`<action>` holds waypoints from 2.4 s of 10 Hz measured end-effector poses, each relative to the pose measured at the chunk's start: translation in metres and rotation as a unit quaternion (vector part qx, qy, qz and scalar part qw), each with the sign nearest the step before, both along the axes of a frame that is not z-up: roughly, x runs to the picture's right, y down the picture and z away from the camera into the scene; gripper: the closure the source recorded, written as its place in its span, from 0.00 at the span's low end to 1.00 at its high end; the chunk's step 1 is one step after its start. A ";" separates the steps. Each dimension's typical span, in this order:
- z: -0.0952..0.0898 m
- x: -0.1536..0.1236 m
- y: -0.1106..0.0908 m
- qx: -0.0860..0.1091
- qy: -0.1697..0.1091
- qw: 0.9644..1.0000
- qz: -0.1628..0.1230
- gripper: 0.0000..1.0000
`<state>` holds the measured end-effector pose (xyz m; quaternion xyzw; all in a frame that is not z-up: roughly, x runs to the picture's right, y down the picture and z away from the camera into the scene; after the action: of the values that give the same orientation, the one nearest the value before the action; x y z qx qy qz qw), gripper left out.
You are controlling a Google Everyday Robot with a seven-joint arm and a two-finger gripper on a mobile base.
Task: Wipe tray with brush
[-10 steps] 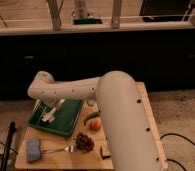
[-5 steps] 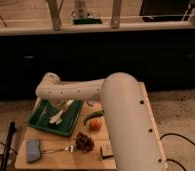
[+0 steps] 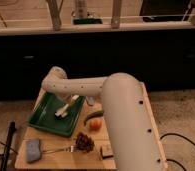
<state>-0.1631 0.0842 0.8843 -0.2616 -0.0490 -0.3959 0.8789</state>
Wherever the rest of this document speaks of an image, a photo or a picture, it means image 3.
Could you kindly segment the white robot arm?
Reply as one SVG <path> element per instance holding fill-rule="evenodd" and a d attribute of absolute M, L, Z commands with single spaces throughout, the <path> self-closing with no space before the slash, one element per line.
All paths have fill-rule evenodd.
<path fill-rule="evenodd" d="M 69 79 L 63 69 L 54 67 L 43 79 L 42 88 L 59 97 L 100 98 L 117 171 L 167 171 L 147 94 L 132 75 Z"/>

